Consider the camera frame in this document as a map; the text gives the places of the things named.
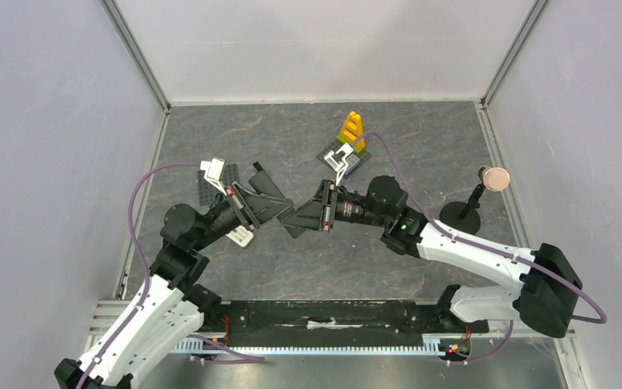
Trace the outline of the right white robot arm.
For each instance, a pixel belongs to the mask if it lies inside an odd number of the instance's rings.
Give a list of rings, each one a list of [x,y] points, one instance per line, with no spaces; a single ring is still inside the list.
[[[407,200],[391,176],[375,177],[364,195],[324,180],[307,203],[283,218],[283,225],[322,232],[336,221],[380,227],[381,241],[396,254],[446,263],[492,281],[492,287],[445,289],[435,318],[447,331],[479,320],[519,320],[542,335],[565,337],[582,282],[561,249],[491,242],[429,220]]]

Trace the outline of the black slim remote control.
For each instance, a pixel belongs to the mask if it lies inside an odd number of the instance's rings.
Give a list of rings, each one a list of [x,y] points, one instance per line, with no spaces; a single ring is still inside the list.
[[[265,169],[258,169],[249,179],[249,184],[254,193],[264,199],[268,207],[272,207],[267,212],[274,214],[293,238],[299,237],[304,232],[302,228],[288,223],[288,217],[295,211],[294,202],[283,194]]]

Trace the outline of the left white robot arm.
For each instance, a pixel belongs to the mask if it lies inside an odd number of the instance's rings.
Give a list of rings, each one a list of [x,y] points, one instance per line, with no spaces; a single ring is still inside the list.
[[[137,295],[96,344],[54,371],[61,388],[136,388],[184,338],[219,326],[220,297],[198,283],[200,251],[238,227],[257,229],[292,210],[272,184],[234,183],[202,214],[180,203],[166,212],[162,247]]]

